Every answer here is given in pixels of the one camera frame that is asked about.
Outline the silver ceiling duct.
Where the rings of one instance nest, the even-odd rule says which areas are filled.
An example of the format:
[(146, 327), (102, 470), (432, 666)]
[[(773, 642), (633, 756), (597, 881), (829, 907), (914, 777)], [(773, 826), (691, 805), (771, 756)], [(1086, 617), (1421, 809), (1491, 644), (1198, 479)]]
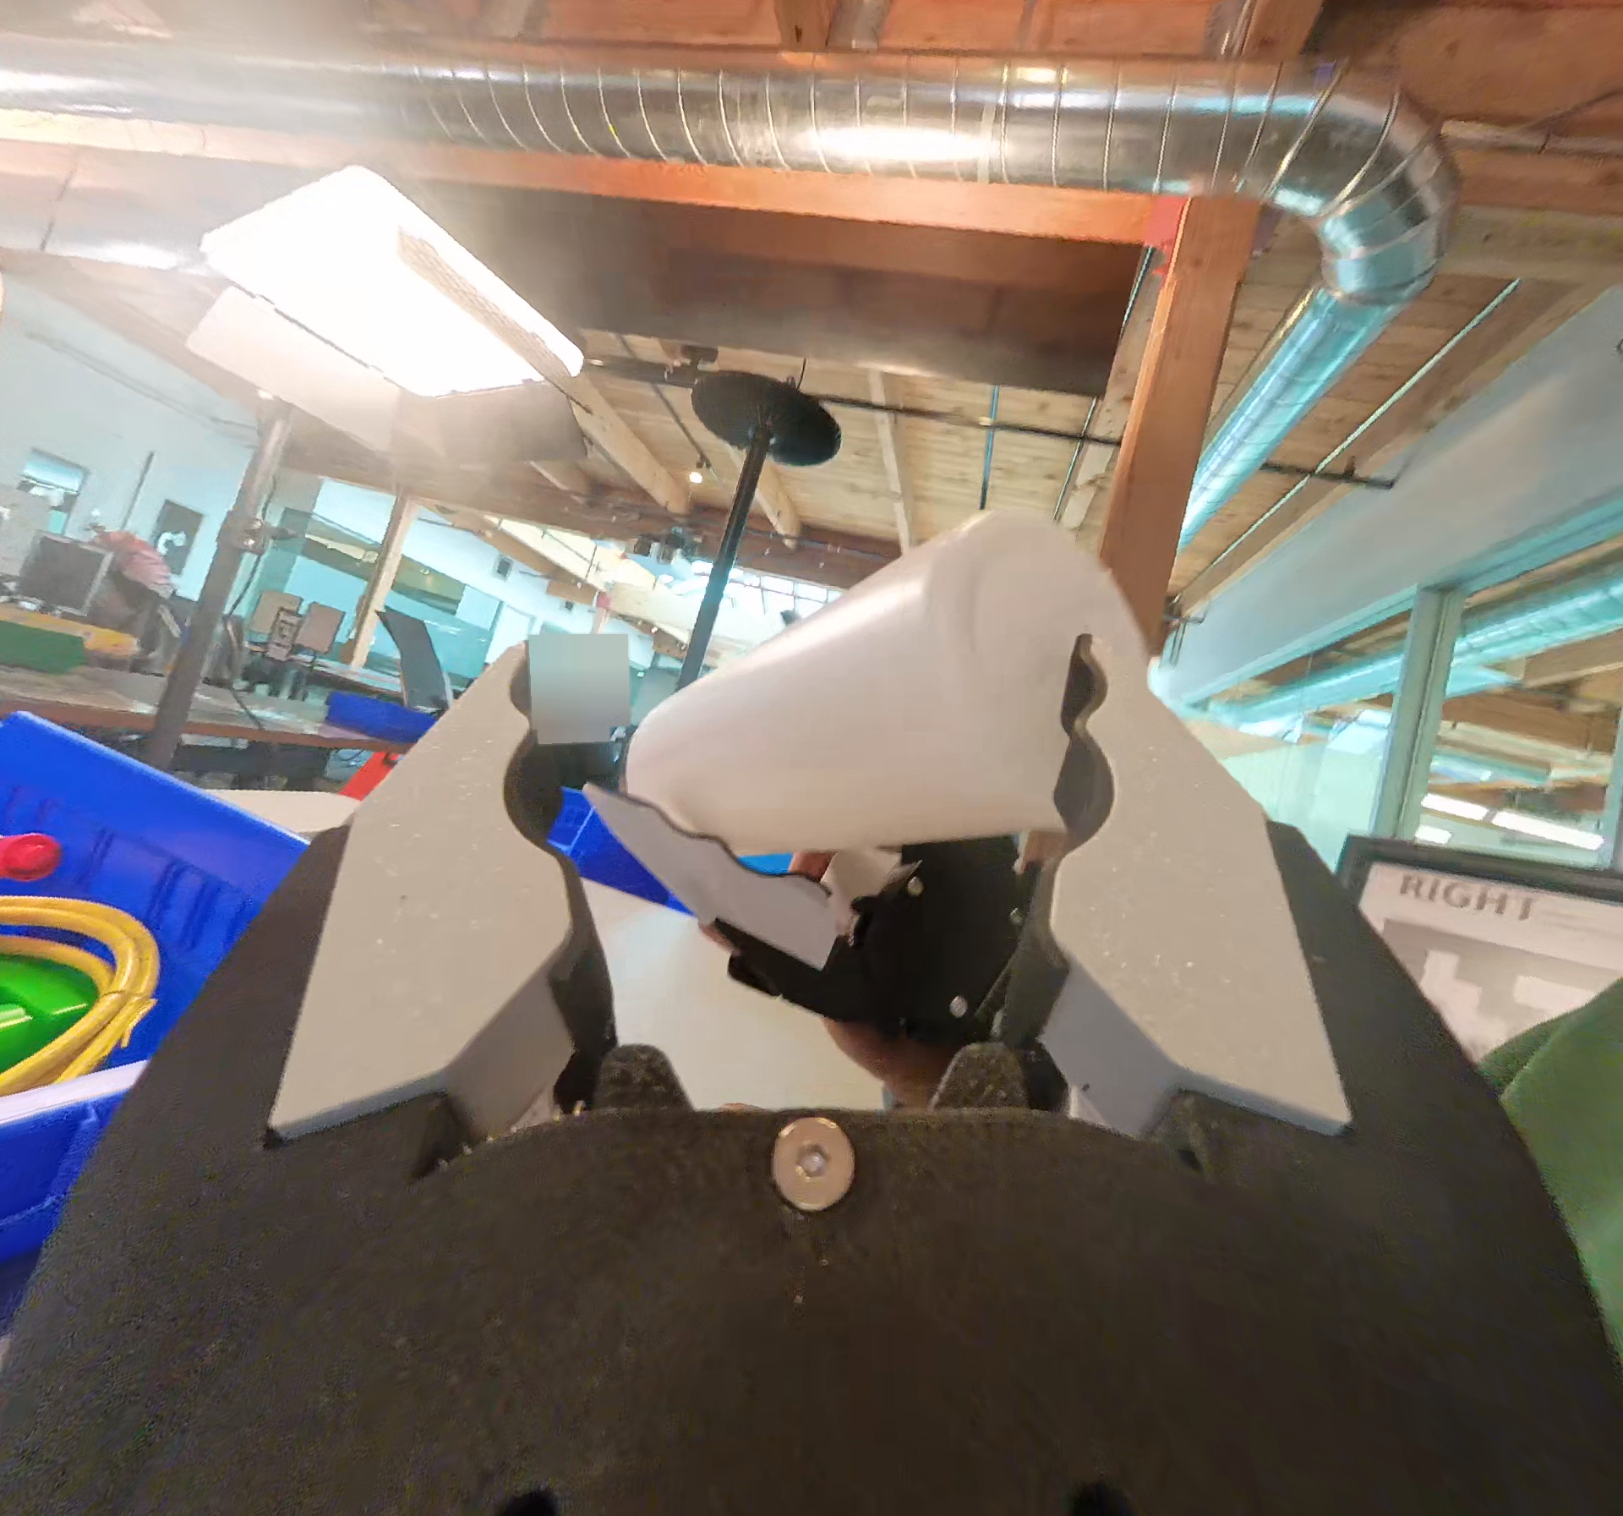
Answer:
[(996, 62), (622, 46), (315, 60), (5, 32), (4, 113), (274, 136), (383, 157), (576, 159), (815, 182), (1244, 201), (1302, 222), (1319, 280), (1207, 440), (1181, 545), (1432, 285), (1462, 182), (1398, 87), (1344, 66)]

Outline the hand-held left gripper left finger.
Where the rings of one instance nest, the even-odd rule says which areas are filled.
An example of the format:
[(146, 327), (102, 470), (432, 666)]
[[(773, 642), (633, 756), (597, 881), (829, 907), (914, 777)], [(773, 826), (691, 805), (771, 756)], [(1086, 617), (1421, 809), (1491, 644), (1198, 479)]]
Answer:
[(617, 1046), (582, 879), (548, 846), (557, 753), (619, 730), (615, 642), (503, 654), (364, 796), (269, 1116), (299, 1141), (422, 1097), (476, 1139), (594, 1086)]

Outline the black floor lamp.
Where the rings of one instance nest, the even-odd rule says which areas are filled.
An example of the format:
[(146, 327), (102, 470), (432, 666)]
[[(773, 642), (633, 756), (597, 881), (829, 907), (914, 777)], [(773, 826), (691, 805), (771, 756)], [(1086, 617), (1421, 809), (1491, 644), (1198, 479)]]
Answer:
[(770, 461), (789, 468), (819, 468), (842, 450), (842, 431), (822, 403), (799, 387), (752, 371), (722, 370), (701, 375), (692, 389), (699, 422), (743, 454), (741, 477), (687, 644), (676, 689), (699, 681), (738, 563), (748, 515)]

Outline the light stand pole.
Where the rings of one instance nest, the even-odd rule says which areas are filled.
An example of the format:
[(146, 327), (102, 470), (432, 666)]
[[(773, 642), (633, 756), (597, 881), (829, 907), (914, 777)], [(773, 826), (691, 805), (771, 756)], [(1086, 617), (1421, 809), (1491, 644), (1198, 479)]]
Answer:
[(216, 549), (172, 661), (157, 714), (144, 737), (144, 763), (172, 772), (176, 754), (222, 631), (225, 610), (262, 524), (283, 454), (294, 431), (294, 410), (265, 391), (257, 405), (257, 447), (248, 461), (230, 512), (218, 531)]

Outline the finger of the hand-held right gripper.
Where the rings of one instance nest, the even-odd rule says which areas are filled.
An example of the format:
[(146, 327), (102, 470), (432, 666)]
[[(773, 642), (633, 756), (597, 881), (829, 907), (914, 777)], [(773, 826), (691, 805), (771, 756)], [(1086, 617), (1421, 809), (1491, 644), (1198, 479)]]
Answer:
[(812, 970), (824, 969), (836, 942), (854, 930), (850, 904), (821, 881), (763, 876), (722, 840), (691, 833), (634, 796), (589, 784), (585, 798), (620, 846), (703, 925), (741, 932)]

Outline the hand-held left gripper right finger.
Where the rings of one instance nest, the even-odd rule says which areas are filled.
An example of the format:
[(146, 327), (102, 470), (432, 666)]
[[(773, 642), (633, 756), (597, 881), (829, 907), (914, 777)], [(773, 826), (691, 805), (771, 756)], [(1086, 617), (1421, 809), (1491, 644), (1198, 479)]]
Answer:
[(1263, 809), (1151, 695), (1075, 644), (1056, 789), (1066, 849), (1008, 963), (1008, 1046), (1147, 1136), (1200, 1095), (1339, 1136), (1351, 1107)]

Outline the wooden support post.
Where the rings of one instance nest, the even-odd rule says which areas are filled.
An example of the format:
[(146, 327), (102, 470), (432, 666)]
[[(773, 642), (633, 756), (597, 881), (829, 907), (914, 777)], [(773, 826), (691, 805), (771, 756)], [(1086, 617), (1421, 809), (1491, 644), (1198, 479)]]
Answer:
[(1098, 549), (1151, 656), (1258, 219), (1246, 199), (1191, 199), (1165, 245)]

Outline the person's right hand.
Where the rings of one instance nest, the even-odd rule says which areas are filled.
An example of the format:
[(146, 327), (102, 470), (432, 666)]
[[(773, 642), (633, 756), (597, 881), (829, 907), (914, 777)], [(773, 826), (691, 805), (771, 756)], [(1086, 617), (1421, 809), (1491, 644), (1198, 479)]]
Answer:
[(905, 1111), (922, 1113), (931, 1106), (956, 1055), (950, 1046), (863, 1021), (822, 1020), (822, 1025), (842, 1055), (882, 1085), (885, 1102)]

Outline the studio light panel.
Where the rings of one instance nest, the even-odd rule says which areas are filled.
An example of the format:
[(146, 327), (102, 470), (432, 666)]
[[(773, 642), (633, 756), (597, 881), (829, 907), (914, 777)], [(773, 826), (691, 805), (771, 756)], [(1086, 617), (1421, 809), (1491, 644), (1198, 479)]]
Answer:
[(374, 173), (352, 166), (200, 240), (223, 282), (186, 350), (362, 445), (536, 435), (578, 456), (583, 352)]

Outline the white squeeze bottle black cap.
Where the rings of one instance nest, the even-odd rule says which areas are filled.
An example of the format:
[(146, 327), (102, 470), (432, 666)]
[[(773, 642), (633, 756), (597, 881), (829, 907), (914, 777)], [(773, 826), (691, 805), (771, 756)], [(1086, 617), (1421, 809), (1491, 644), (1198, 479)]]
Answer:
[(1121, 768), (1181, 735), (1100, 561), (1038, 514), (979, 514), (657, 707), (624, 791), (748, 854), (1058, 830), (1079, 640)]

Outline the framed black white tag sign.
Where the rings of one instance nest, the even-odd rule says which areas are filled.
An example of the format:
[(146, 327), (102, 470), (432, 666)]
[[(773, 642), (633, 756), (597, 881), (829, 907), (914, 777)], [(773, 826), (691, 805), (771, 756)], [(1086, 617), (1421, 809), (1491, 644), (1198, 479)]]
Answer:
[(1620, 981), (1614, 872), (1397, 839), (1349, 839), (1335, 872), (1474, 1062)]

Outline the green plastic block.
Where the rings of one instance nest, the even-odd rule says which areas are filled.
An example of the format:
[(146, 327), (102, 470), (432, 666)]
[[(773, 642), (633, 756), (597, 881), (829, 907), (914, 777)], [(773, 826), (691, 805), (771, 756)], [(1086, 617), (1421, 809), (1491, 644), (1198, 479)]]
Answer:
[(99, 1000), (92, 976), (28, 955), (2, 955), (2, 1072), (63, 1037)]

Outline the blue plastic bin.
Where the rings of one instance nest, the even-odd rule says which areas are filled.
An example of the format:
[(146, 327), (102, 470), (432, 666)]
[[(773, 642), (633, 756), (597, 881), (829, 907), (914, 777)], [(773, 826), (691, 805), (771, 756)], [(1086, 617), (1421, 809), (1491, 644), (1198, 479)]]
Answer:
[(4, 881), (27, 898), (97, 904), (141, 921), (158, 951), (150, 1013), (95, 1074), (4, 1100), (2, 1262), (30, 1264), (139, 1071), (274, 897), (306, 842), (213, 795), (35, 716), (2, 730), (4, 837), (42, 835), (58, 867)]

